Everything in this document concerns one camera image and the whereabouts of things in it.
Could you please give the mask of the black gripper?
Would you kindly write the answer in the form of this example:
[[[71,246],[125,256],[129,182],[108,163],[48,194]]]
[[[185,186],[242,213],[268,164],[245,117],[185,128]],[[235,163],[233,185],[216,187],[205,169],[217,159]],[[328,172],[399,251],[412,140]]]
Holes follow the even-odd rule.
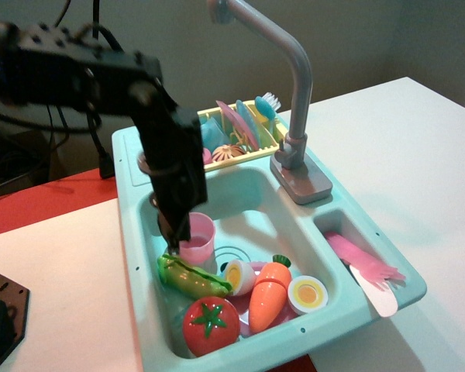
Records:
[[[137,158],[139,169],[150,178],[157,200],[157,225],[171,256],[180,254],[180,244],[191,239],[189,212],[208,200],[203,164],[178,161],[160,170],[151,169],[144,154]],[[167,217],[178,217],[171,223]]]

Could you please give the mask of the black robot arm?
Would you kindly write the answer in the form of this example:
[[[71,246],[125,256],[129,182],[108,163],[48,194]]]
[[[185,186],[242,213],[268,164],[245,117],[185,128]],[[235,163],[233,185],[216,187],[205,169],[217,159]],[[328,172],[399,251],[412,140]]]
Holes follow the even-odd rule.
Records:
[[[0,102],[131,118],[168,251],[178,254],[191,238],[190,211],[207,199],[201,124],[165,91],[156,58],[126,53],[112,37],[102,47],[86,43],[83,32],[0,22]]]

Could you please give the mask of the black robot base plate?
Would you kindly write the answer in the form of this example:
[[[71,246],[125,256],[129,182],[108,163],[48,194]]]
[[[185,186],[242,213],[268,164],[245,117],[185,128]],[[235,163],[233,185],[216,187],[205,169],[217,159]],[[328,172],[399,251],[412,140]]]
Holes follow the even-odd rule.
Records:
[[[30,290],[0,274],[0,366],[26,334]]]

